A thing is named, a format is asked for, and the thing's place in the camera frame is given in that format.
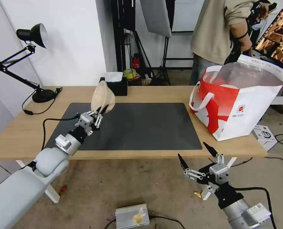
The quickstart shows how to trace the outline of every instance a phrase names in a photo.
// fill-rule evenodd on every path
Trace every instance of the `yellow tape roll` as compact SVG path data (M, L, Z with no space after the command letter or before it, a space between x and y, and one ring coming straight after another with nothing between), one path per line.
M128 68L126 70L123 71L123 75L128 79L128 80L132 80L136 77L136 71L133 68Z

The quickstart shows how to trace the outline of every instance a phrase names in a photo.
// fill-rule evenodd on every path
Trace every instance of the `beige sweatshirt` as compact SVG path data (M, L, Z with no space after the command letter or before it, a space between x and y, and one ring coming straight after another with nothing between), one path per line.
M224 64L232 48L230 25L244 21L255 1L205 0L192 34L192 52L208 61Z

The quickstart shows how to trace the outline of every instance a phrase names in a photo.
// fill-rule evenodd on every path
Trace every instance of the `black tissue box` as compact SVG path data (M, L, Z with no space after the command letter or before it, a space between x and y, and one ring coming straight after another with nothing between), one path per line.
M104 77L101 77L99 82L105 80ZM115 94L115 96L127 96L128 95L128 81L127 78L122 77L119 82L107 82L107 86Z

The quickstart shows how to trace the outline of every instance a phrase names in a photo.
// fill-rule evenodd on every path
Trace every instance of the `lamp base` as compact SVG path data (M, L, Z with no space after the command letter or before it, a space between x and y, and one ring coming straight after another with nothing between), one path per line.
M32 96L32 100L36 103L48 102L54 98L56 98L56 93L49 89L39 90Z

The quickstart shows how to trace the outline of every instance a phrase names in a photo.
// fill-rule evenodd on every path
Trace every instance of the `jeans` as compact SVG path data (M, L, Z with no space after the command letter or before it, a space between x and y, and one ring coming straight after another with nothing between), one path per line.
M196 85L197 82L201 80L206 68L215 65L223 65L223 64L213 63L203 59L197 54L193 54L192 72L190 76L189 85Z

